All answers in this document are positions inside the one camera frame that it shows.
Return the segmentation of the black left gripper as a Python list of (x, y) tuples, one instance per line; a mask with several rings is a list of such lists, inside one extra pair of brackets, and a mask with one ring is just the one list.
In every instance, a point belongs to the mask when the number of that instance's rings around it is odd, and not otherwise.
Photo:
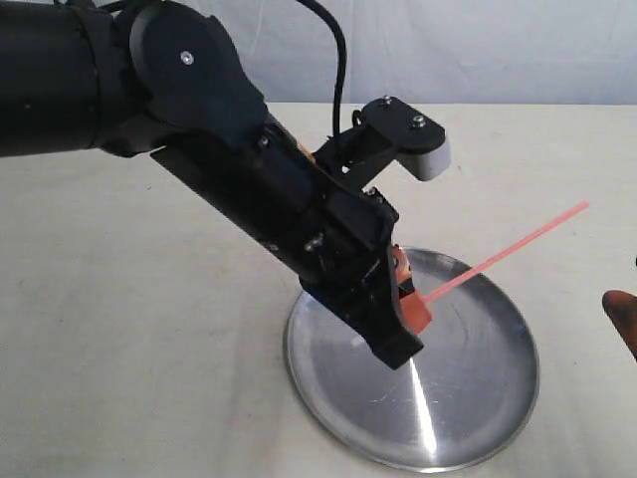
[(310, 154), (269, 119), (250, 187), (252, 236), (392, 369), (422, 349), (417, 333), (432, 322), (407, 255), (392, 240), (398, 212), (364, 188), (399, 152), (362, 121)]

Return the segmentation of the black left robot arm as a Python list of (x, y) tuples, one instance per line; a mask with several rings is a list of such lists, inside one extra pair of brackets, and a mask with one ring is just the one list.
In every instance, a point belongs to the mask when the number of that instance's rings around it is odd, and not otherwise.
[(1, 153), (149, 154), (270, 251), (399, 368), (428, 322), (398, 270), (397, 211), (368, 182), (445, 139), (394, 97), (306, 151), (269, 112), (220, 21), (175, 1), (1, 5)]

